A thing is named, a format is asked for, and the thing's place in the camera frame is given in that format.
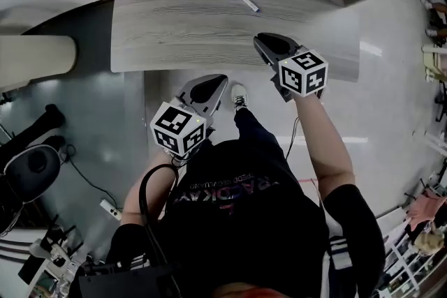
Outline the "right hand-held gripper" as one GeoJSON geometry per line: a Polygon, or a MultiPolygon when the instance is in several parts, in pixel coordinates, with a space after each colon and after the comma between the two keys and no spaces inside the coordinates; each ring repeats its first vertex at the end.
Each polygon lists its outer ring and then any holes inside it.
{"type": "Polygon", "coordinates": [[[320,96],[327,84],[328,62],[316,51],[275,33],[259,33],[254,48],[274,71],[271,78],[284,101],[293,95],[320,96]]]}

